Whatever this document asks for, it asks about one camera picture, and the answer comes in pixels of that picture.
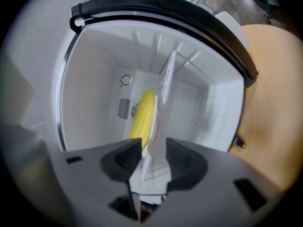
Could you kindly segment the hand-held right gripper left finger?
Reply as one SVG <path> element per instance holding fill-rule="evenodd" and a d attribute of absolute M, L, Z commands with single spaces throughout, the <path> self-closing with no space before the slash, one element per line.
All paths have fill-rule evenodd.
<path fill-rule="evenodd" d="M 123 140 L 102 147 L 100 169 L 115 182 L 127 182 L 142 158 L 142 140 Z"/>

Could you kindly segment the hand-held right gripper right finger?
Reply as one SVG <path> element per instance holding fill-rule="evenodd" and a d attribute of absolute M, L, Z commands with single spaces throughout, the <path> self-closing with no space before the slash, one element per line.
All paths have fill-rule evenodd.
<path fill-rule="evenodd" d="M 195 144 L 188 141 L 166 139 L 166 160 L 171 174 L 167 191 L 190 190 L 205 177 L 208 163 L 195 147 Z"/>

